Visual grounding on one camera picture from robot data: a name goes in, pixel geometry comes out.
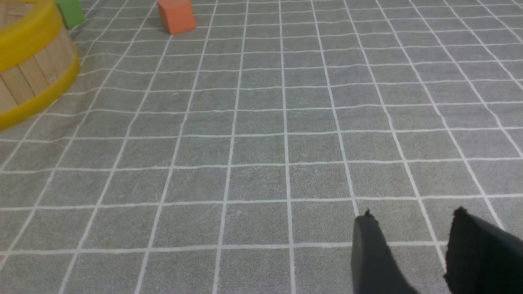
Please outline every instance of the gray grid mat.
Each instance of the gray grid mat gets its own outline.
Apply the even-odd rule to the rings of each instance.
[[[523,237],[522,0],[192,3],[82,2],[76,84],[0,133],[0,292],[350,293],[370,208],[444,293],[453,209]]]

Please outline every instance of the wooden block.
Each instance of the wooden block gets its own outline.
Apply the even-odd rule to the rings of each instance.
[[[67,29],[71,29],[85,20],[84,12],[78,0],[55,0],[55,2]]]
[[[5,85],[4,81],[0,78],[0,114],[17,107],[15,99],[9,92],[9,89]]]
[[[196,27],[189,0],[157,0],[156,4],[162,25],[171,35]]]
[[[7,71],[1,72],[0,76],[18,105],[35,96],[19,67],[13,66]]]
[[[18,64],[20,70],[24,73],[27,83],[31,86],[31,89],[38,95],[49,87],[47,84],[46,77],[43,75],[40,66],[36,62],[34,56],[29,57],[28,59],[22,61]]]

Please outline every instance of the yellow band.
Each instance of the yellow band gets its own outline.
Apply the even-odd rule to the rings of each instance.
[[[21,20],[0,30],[0,72],[46,47],[62,28],[54,0],[24,0],[35,6]]]

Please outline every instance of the toy block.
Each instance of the toy block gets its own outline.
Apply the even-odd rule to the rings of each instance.
[[[156,4],[162,25],[171,35],[196,27],[189,0],[157,0]]]
[[[55,3],[62,14],[62,19],[67,29],[71,29],[85,20],[78,0],[55,0]]]

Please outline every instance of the wooden slat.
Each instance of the wooden slat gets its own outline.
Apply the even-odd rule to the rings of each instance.
[[[19,67],[13,66],[7,71],[1,72],[0,76],[18,105],[35,96]]]
[[[58,65],[53,63],[48,49],[44,48],[36,53],[35,59],[42,70],[43,76],[46,77],[47,83],[49,85],[56,83],[61,76],[61,70]]]
[[[29,57],[19,63],[18,66],[24,73],[24,76],[35,95],[38,95],[47,89],[49,85],[47,84],[46,77],[43,75],[40,66],[36,62],[35,57]]]
[[[0,78],[0,114],[17,107],[15,99],[9,92],[4,81]]]

